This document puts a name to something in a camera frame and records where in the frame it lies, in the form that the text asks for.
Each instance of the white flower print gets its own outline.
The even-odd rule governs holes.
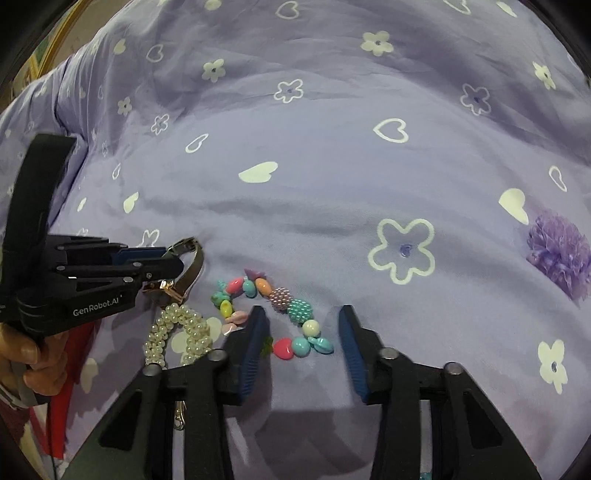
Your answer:
[[[154,124],[150,131],[154,132],[156,135],[160,135],[160,132],[163,132],[168,128],[168,120],[170,120],[170,115],[167,113],[163,116],[157,116],[154,118]]]
[[[460,97],[460,102],[463,106],[472,110],[476,116],[483,113],[491,112],[491,105],[487,100],[491,97],[486,87],[474,88],[472,85],[465,83],[462,85],[464,95]]]
[[[564,359],[564,342],[562,340],[556,340],[552,348],[546,342],[540,342],[538,345],[538,358],[542,363],[540,376],[546,383],[553,383],[556,393],[562,395],[562,385],[569,382],[566,369],[562,364],[562,360]]]
[[[214,62],[208,61],[203,65],[203,80],[211,80],[212,83],[216,83],[218,78],[223,77],[226,74],[226,70],[223,67],[223,59],[217,59]]]
[[[535,76],[537,76],[542,82],[544,82],[544,85],[546,86],[547,90],[550,90],[551,88],[556,90],[556,84],[554,83],[554,80],[552,80],[552,77],[550,76],[550,69],[546,66],[546,65],[538,65],[536,62],[532,62],[534,68],[535,68]]]
[[[119,110],[117,110],[117,113],[119,115],[123,115],[123,116],[127,116],[127,114],[133,108],[131,106],[131,99],[129,97],[125,97],[123,100],[119,100],[119,102],[117,102],[117,106],[119,107]]]
[[[375,255],[378,252],[380,252],[388,247],[388,240],[386,240],[386,237],[384,236],[384,226],[385,225],[393,226],[399,233],[401,233],[403,235],[408,234],[417,225],[424,225],[427,227],[427,231],[428,231],[427,238],[425,240],[423,240],[422,242],[420,242],[416,246],[416,249],[419,252],[421,252],[423,255],[425,255],[428,259],[428,267],[425,270],[422,270],[417,267],[410,267],[404,278],[398,278],[397,266],[396,266],[395,262],[389,262],[386,265],[380,265],[380,264],[376,263]],[[390,218],[385,218],[378,224],[378,238],[379,238],[380,244],[377,247],[374,247],[370,250],[370,252],[368,254],[369,265],[372,268],[379,270],[379,271],[390,270],[390,279],[396,285],[406,285],[408,282],[410,282],[412,280],[414,274],[420,275],[421,277],[426,277],[428,275],[431,275],[435,271],[435,257],[433,257],[433,254],[429,250],[427,250],[426,246],[429,245],[433,241],[434,236],[435,236],[435,229],[433,228],[433,225],[431,224],[431,222],[428,222],[427,220],[424,220],[422,218],[414,219],[406,227],[400,226],[400,224],[398,222],[396,222],[395,220],[392,220]],[[413,245],[403,244],[400,246],[400,255],[402,257],[408,258],[411,255],[412,249],[413,249]]]
[[[390,34],[385,31],[379,31],[377,33],[365,32],[363,34],[364,42],[361,44],[361,48],[365,51],[370,51],[376,57],[381,57],[384,52],[390,53],[394,51],[394,47],[388,40]]]
[[[302,79],[295,79],[291,82],[279,82],[273,98],[283,103],[290,103],[292,100],[304,96],[304,90],[301,89],[303,86],[304,81]]]

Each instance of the black plastic part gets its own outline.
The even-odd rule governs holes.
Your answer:
[[[461,365],[417,365],[393,349],[385,359],[381,341],[361,327],[351,306],[342,308],[339,322],[350,325],[355,338],[355,345],[347,340],[343,348],[361,352],[366,403],[383,402],[371,480],[418,478],[420,400],[431,402],[433,480],[540,480],[517,437]]]
[[[187,367],[142,369],[82,445],[62,480],[171,480],[176,401],[186,403],[186,480],[233,480],[223,405],[243,400],[241,372],[252,361],[250,351],[256,349],[260,356],[268,332],[264,310],[254,307],[246,327],[231,333],[223,350]]]

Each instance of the pink heart bead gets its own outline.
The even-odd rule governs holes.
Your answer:
[[[228,323],[233,323],[234,325],[242,325],[247,320],[248,320],[248,314],[246,312],[241,311],[241,310],[238,310],[237,312],[232,313],[226,319],[226,321]]]

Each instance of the pink bead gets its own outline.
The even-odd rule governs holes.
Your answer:
[[[228,286],[226,287],[226,293],[230,295],[235,295],[242,290],[242,284],[244,283],[244,278],[234,278]]]
[[[242,312],[238,310],[237,312],[232,313],[226,321],[228,323],[233,323],[234,325],[242,325],[245,321],[248,320],[248,314],[246,312]]]
[[[233,323],[227,323],[225,325],[222,325],[222,334],[223,335],[229,335],[230,333],[232,333],[234,330],[236,330],[238,327],[236,325],[234,325]]]
[[[291,360],[294,357],[294,352],[291,349],[291,338],[277,340],[273,345],[273,353],[282,360]]]

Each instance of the wooden frame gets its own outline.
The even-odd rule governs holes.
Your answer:
[[[82,16],[86,8],[93,0],[79,0],[62,17],[52,29],[51,33],[44,39],[48,41],[47,48],[41,53],[41,60],[38,59],[38,49],[29,58],[29,71],[31,79],[35,80],[45,75],[53,68],[53,61],[57,52],[62,47],[64,40],[72,30],[74,24]]]

